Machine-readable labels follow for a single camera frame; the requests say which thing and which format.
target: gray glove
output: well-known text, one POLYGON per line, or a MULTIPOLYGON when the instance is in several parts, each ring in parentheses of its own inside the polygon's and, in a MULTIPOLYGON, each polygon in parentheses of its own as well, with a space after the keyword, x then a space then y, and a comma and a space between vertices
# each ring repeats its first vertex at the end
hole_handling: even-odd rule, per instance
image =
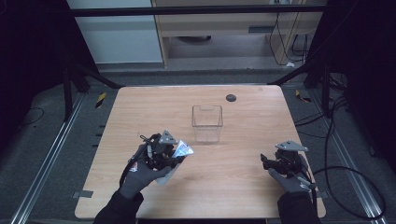
POLYGON ((171 169, 170 166, 166 166, 160 171, 154 171, 147 166, 144 159, 138 159, 125 177, 125 182, 120 188, 120 194, 127 199, 132 199, 151 181, 166 176, 171 169))
MULTIPOLYGON (((301 163, 303 164, 304 172, 305 168, 308 168, 308 164, 306 163, 305 158, 302 155, 299 155, 301 158, 301 163)), ((285 192, 293 193, 293 192, 308 192, 311 188, 308 180, 304 178, 304 175, 299 173, 290 178, 283 177, 280 175, 274 168, 268 169, 268 173, 271 177, 273 177, 277 183, 282 187, 285 192)))

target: person's right hand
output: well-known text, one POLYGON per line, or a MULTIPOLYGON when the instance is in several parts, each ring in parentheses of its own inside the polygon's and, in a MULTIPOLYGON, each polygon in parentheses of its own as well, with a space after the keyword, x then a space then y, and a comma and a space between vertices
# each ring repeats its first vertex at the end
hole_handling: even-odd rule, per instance
MULTIPOLYGON (((301 158, 301 163, 303 164, 303 172, 305 172, 308 168, 308 164, 306 163, 305 158, 302 155, 299 155, 301 158)), ((310 190, 307 182, 301 181, 299 178, 304 178, 304 175, 299 173, 295 174, 290 178, 283 177, 280 175, 274 168, 268 169, 268 173, 270 176, 279 183, 285 192, 293 193, 293 192, 308 192, 310 190)))

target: black horizontal bar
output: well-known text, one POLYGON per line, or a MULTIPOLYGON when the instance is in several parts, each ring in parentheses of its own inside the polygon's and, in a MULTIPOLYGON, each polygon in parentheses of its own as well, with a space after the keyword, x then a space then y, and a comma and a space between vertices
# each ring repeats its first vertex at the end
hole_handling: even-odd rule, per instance
POLYGON ((124 7, 124 8, 89 8, 49 11, 74 17, 107 16, 147 16, 147 15, 181 15, 181 14, 225 14, 225 13, 274 13, 274 12, 319 12, 327 5, 249 5, 249 6, 203 6, 203 7, 124 7))

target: person's left hand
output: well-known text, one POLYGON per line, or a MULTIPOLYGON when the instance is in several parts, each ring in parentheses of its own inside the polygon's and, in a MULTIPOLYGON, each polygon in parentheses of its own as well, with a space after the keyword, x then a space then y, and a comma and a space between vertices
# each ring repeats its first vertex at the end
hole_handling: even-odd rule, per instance
POLYGON ((139 158, 125 177, 125 182, 120 188, 120 194, 127 199, 132 199, 136 193, 148 186, 153 180, 166 176, 171 170, 170 166, 166 166, 159 171, 151 170, 145 160, 139 158))

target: black sleeve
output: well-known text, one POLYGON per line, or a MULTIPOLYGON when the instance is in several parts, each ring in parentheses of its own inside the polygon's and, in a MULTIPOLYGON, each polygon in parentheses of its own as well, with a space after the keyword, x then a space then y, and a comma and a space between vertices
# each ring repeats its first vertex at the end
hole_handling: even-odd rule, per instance
POLYGON ((308 192, 285 193, 277 201, 282 224, 321 223, 308 192))
POLYGON ((132 200, 124 198, 117 190, 110 201, 96 216, 94 224, 135 224, 136 213, 143 202, 143 195, 139 192, 132 200))

